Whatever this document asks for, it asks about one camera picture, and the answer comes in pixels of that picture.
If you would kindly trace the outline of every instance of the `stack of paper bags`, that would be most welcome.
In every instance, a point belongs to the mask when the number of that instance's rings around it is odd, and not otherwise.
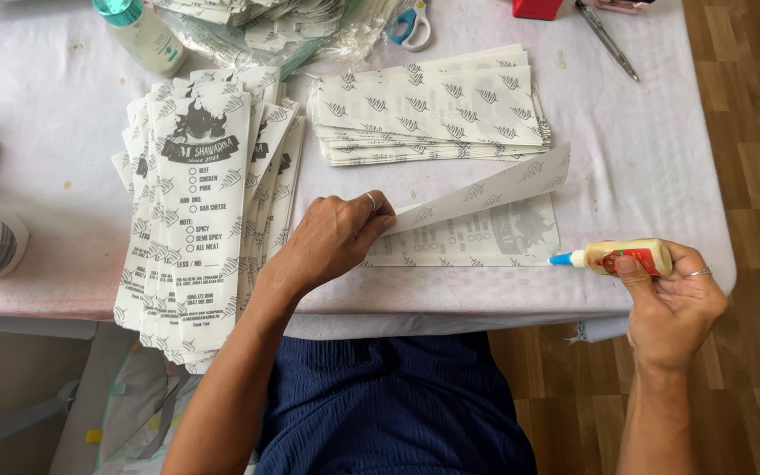
[[[322,77],[308,107],[332,166],[524,161],[551,148],[550,126],[520,45]]]
[[[251,48],[279,51],[289,41],[328,37],[345,0],[156,0],[158,7],[220,25],[245,25]]]
[[[128,105],[133,200],[116,322],[202,373],[289,233],[304,117],[277,68],[195,71]]]

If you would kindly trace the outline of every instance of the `hand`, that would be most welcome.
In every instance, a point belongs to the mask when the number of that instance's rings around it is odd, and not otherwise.
[[[617,274],[632,295],[629,344],[636,366],[652,373],[685,375],[714,320],[726,309],[726,296],[711,275],[693,275],[706,267],[694,248],[665,241],[673,274],[654,281],[633,256],[615,260]]]
[[[395,225],[395,210],[380,191],[351,201],[316,198],[289,241],[261,270],[302,297],[360,264],[374,241]]]

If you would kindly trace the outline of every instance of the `red container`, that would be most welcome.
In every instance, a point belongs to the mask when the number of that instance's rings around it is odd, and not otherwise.
[[[518,18],[555,19],[562,0],[512,0],[512,15]]]

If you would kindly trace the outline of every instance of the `navy blue pants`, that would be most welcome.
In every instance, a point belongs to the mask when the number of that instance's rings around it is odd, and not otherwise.
[[[257,475],[535,473],[485,332],[284,338]]]

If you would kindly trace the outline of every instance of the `pen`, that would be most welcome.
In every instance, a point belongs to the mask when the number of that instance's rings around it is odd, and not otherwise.
[[[583,0],[577,0],[577,8],[579,8],[579,13],[582,14],[585,21],[588,22],[588,26],[594,30],[595,34],[597,34],[597,38],[599,38],[600,41],[603,41],[606,49],[609,50],[611,56],[613,56],[621,65],[621,68],[623,68],[623,70],[626,71],[635,82],[640,83],[641,80],[639,80],[639,76],[635,73],[635,69],[632,69],[632,65],[629,63],[626,55],[623,54],[623,51],[618,48],[615,41],[611,40],[609,34],[606,33],[606,30],[603,28],[603,22],[599,21],[597,14],[594,13],[594,9],[583,4]]]

